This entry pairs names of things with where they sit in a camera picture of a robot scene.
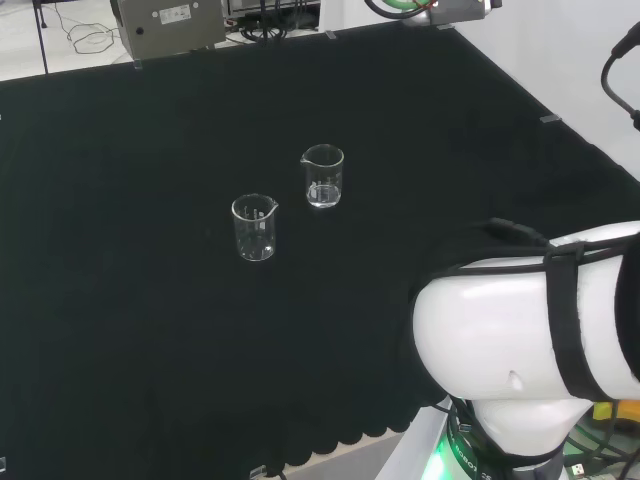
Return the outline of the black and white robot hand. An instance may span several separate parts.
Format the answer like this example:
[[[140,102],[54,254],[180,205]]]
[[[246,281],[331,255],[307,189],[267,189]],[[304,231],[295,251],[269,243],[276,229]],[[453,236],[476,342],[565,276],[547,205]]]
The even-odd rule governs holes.
[[[436,1],[426,11],[403,20],[403,23],[411,26],[440,26],[482,20],[502,5],[502,0]]]

